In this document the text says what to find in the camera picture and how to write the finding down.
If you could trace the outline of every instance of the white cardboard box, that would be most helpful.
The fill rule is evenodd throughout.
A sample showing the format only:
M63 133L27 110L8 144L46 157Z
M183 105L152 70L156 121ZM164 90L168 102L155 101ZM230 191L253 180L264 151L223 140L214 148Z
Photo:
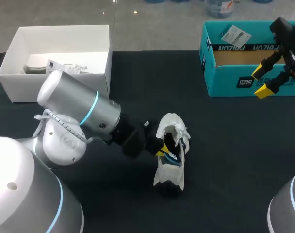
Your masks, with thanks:
M23 74L24 65L45 67L51 59L60 64L87 66L76 79L110 94L111 36L109 25L20 27L0 68L0 81L12 102L36 102L48 74Z

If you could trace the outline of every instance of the white shoe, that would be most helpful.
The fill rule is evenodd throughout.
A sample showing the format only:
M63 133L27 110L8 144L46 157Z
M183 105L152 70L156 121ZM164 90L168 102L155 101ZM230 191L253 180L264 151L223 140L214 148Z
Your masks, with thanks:
M157 138L164 140L169 153L158 157L158 168L154 186L158 183L172 183L184 189L185 154L189 151L189 139L183 120L175 113L166 114L158 127Z

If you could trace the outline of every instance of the open box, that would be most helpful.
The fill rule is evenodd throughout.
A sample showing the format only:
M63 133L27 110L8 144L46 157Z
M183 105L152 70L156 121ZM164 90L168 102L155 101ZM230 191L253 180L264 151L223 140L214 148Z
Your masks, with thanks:
M48 59L87 66L85 71L90 74L72 76L109 96L112 62L109 25L20 27L0 68L0 81L12 102L36 102L49 74L23 74L23 66L45 67Z
M200 44L200 61L204 72L208 94L211 97L255 96L264 83L283 71L281 59L274 68L261 79L251 76L260 62L269 57L278 46L267 21L222 21L204 22ZM240 49L222 40L224 31L230 26L249 33L252 37ZM295 81L290 79L276 94L295 96Z

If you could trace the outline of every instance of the floor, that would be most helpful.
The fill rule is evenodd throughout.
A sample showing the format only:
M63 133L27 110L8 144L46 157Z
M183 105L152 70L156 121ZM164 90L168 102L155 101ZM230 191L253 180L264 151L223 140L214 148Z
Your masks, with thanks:
M295 20L295 0L258 4L241 0L228 20ZM199 47L204 2L164 0L0 0L0 52L20 26L109 24L113 50L194 50Z

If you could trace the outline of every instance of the black tablecloth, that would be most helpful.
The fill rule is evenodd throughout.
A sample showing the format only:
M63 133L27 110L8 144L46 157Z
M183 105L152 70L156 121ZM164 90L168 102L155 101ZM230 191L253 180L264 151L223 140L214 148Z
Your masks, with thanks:
M191 135L185 190L152 186L156 158L95 142L56 174L81 202L84 233L267 233L271 198L295 175L295 97L210 98L198 51L114 52L111 98L137 119L180 115ZM43 111L0 85L0 136L30 137Z

